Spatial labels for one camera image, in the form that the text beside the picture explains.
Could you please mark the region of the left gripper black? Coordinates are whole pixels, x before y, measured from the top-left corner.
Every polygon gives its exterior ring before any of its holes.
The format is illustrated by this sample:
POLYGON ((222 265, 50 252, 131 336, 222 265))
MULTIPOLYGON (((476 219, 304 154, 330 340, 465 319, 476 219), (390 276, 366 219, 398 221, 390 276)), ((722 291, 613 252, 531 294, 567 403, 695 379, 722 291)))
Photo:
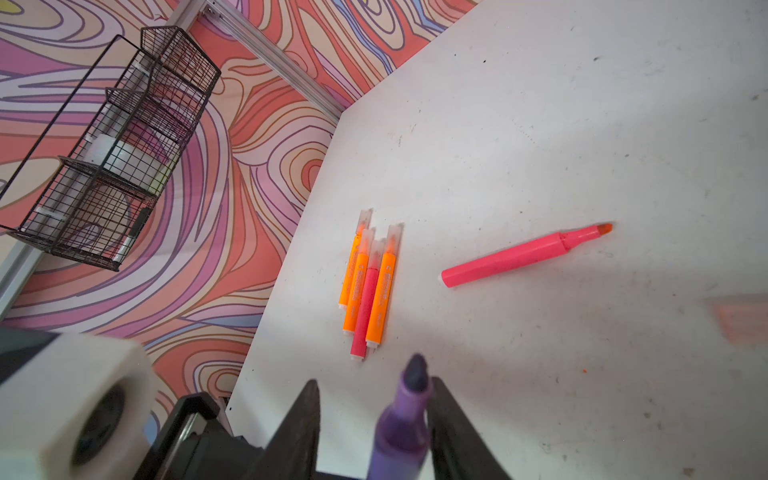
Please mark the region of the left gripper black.
POLYGON ((182 397, 150 446, 136 479, 243 479, 264 450, 235 437, 208 393, 182 397))

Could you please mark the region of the purple marker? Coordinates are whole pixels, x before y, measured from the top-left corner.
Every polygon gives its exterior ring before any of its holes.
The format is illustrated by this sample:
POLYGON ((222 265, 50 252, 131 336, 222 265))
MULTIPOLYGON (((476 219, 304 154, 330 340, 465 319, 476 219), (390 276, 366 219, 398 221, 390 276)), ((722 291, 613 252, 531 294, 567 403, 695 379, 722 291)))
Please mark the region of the purple marker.
POLYGON ((414 354, 400 374, 393 402, 375 428, 367 479, 417 479, 430 448, 426 410, 432 394, 428 364, 414 354))

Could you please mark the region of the orange highlighter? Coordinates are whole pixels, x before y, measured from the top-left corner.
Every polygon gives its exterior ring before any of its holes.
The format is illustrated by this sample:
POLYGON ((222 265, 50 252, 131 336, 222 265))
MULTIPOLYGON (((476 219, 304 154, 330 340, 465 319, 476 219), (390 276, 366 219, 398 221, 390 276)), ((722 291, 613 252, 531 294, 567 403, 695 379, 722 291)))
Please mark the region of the orange highlighter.
POLYGON ((357 221, 355 236, 353 239, 352 247, 350 249, 350 254, 349 254, 347 267, 346 267, 346 271, 343 278, 342 290, 340 293, 339 303, 338 303, 339 308, 343 310, 345 310, 348 305, 352 278, 354 274, 355 261, 358 254, 360 243, 362 241, 362 233, 365 229, 369 228, 372 214, 373 214, 372 209, 362 210, 360 212, 360 215, 357 221))
POLYGON ((349 280, 345 281, 344 287, 344 291, 346 292, 346 302, 344 305, 346 309, 342 329, 346 335, 352 336, 356 330, 363 285, 374 238, 375 229, 371 228, 362 229, 360 234, 356 236, 357 245, 354 260, 351 262, 351 276, 349 280))

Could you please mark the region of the orange thin marker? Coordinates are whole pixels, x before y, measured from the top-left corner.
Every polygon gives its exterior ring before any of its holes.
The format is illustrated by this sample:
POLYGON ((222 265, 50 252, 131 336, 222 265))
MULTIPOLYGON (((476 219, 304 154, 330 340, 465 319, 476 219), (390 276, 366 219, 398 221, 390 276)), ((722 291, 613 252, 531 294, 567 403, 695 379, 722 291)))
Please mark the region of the orange thin marker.
POLYGON ((403 229, 403 223, 391 225, 384 242, 374 303, 366 333, 366 344, 371 349, 377 349, 383 340, 403 229))

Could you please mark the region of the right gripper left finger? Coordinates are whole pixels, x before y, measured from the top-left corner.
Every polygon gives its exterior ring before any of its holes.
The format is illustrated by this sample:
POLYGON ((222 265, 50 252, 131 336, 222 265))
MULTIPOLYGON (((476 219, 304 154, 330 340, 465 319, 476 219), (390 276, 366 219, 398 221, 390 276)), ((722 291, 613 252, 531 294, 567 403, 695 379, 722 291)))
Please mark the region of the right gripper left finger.
POLYGON ((272 439, 243 479, 314 479, 321 424, 320 390, 306 382, 272 439))

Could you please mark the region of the black marker in basket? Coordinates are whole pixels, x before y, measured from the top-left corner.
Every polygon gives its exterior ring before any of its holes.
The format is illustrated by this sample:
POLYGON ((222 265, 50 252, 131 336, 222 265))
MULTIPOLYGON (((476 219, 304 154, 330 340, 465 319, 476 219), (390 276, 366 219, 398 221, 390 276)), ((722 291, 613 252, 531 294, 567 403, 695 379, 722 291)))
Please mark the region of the black marker in basket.
POLYGON ((128 253, 130 252, 133 244, 137 240, 139 234, 144 228, 149 216, 152 213, 151 207, 144 207, 140 212, 133 225, 129 228, 127 235, 124 237, 115 257, 113 260, 118 264, 121 264, 128 253))

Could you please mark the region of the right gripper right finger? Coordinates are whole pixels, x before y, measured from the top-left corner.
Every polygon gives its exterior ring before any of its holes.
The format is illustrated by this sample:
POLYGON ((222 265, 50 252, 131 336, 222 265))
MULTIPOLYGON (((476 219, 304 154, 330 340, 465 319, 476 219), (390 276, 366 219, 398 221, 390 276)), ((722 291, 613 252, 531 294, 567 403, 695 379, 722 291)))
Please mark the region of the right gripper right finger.
POLYGON ((430 450, 436 479, 511 480, 439 377, 431 378, 427 405, 430 450))

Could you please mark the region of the pink marker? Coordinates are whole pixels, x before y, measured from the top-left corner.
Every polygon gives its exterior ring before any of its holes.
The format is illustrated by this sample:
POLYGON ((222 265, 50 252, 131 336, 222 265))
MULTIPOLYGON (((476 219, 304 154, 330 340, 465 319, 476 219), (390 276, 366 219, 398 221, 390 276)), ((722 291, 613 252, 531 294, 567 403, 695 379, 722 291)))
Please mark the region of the pink marker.
POLYGON ((448 288, 523 268, 566 255, 584 243, 597 240, 613 230, 611 223, 556 232, 503 251, 446 269, 441 280, 448 288))
POLYGON ((366 357, 367 343, 366 333, 370 321, 372 306, 375 297, 376 286, 378 282, 379 270, 383 252, 385 249, 385 240, 378 239, 372 244, 371 255, 368 267, 363 278, 363 290, 361 295, 356 328, 350 355, 355 361, 362 362, 366 357))

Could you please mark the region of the white tape roll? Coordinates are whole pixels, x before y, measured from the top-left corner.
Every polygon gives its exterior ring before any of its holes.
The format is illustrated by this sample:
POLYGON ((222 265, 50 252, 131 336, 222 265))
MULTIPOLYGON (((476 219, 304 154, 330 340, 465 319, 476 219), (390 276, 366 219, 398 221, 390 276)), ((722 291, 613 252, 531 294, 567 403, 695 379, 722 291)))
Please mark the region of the white tape roll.
POLYGON ((166 165, 138 147, 100 134, 90 142, 83 159, 104 168, 118 177, 157 195, 169 172, 166 165))

